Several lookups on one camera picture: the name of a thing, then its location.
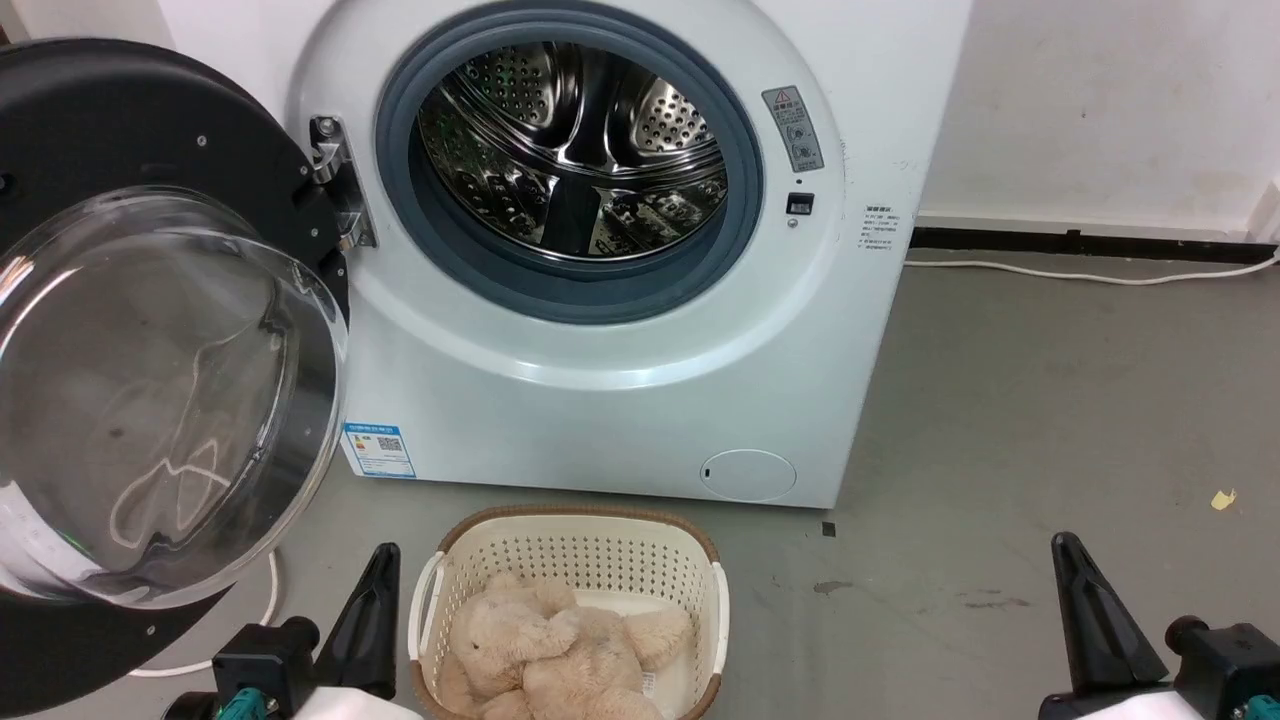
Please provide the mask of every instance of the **stuffed animal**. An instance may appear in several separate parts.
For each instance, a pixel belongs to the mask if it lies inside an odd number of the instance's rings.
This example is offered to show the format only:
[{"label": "stuffed animal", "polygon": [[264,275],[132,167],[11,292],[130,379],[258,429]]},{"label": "stuffed animal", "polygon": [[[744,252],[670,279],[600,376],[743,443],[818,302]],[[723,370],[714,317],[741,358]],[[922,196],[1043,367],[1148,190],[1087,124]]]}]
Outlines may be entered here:
[{"label": "stuffed animal", "polygon": [[527,720],[520,689],[525,664],[568,651],[579,635],[576,606],[563,582],[521,583],[511,573],[490,578],[453,616],[440,703],[468,717]]},{"label": "stuffed animal", "polygon": [[562,656],[525,665],[534,720],[663,720],[641,693],[644,671],[669,664],[692,634],[678,607],[623,618],[579,607],[579,637]]}]

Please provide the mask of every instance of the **door hinge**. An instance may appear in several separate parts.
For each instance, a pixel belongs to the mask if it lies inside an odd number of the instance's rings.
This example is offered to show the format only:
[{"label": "door hinge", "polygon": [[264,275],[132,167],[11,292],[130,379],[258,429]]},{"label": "door hinge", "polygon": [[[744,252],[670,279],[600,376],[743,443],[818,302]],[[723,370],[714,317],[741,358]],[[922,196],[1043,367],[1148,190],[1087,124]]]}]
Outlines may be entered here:
[{"label": "door hinge", "polygon": [[378,247],[340,118],[311,118],[311,179],[333,200],[340,237],[338,249],[347,252],[355,247]]}]

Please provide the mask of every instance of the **white plastic basket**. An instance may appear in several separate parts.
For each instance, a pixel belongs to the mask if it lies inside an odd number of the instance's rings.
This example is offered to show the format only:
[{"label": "white plastic basket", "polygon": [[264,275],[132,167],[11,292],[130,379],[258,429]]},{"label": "white plastic basket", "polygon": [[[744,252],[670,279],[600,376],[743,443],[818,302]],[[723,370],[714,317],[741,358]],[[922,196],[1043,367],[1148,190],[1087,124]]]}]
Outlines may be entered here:
[{"label": "white plastic basket", "polygon": [[419,700],[438,720],[470,720],[436,700],[439,665],[453,614],[502,571],[563,579],[580,605],[622,615],[684,607],[694,641],[645,692],[680,720],[701,717],[716,700],[728,651],[728,583],[705,533],[662,512],[498,507],[453,528],[413,588],[408,656]]}]

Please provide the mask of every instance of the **washing machine door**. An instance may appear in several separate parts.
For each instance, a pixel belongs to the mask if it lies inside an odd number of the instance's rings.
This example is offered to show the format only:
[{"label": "washing machine door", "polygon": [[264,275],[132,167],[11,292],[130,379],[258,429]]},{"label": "washing machine door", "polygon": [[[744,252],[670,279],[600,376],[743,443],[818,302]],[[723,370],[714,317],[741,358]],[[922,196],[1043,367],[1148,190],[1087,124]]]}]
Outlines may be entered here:
[{"label": "washing machine door", "polygon": [[[346,273],[312,169],[184,56],[0,51],[0,715],[157,652],[315,492],[338,441]],[[150,630],[113,641],[134,625]],[[114,662],[86,678],[77,661],[61,687],[49,652]]]}]

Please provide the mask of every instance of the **yellow paper scrap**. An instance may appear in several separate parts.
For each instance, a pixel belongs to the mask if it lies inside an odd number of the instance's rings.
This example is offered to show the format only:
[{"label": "yellow paper scrap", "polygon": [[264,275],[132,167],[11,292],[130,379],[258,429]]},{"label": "yellow paper scrap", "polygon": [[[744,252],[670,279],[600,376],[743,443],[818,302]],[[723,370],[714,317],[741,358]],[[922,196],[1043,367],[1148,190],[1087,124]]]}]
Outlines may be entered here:
[{"label": "yellow paper scrap", "polygon": [[1235,488],[1231,488],[1231,495],[1217,491],[1217,495],[1215,495],[1213,500],[1210,501],[1210,506],[1213,507],[1213,510],[1226,510],[1233,502],[1235,502]]}]

